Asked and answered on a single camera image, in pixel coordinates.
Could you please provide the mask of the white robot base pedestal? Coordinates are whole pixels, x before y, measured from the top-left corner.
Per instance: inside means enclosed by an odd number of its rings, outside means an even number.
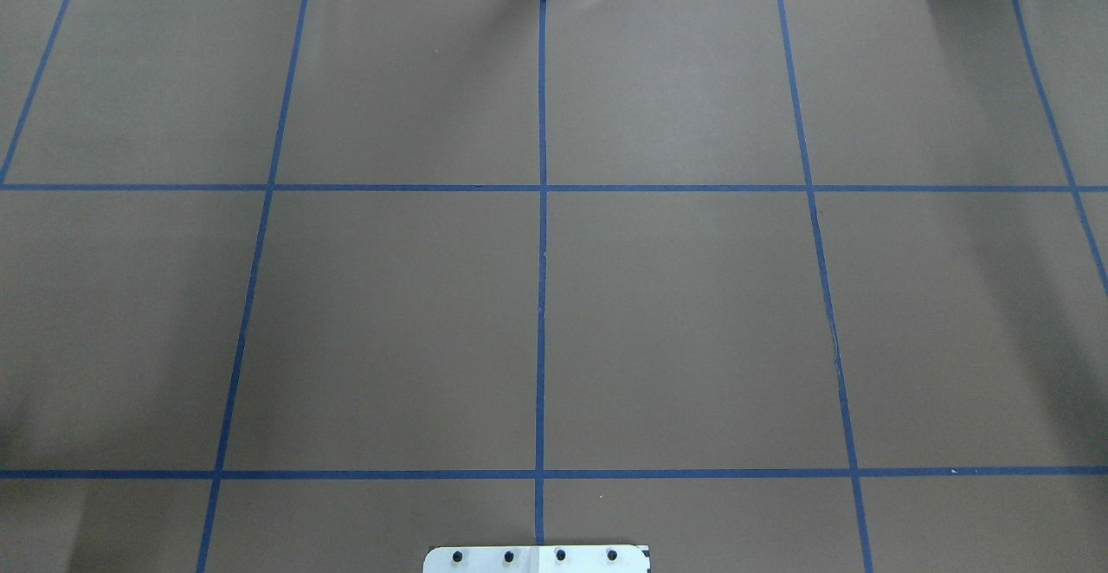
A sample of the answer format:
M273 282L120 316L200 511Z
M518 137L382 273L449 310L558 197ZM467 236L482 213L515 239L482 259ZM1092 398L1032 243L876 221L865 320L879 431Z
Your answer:
M633 544L443 546L423 572L650 572L649 548Z

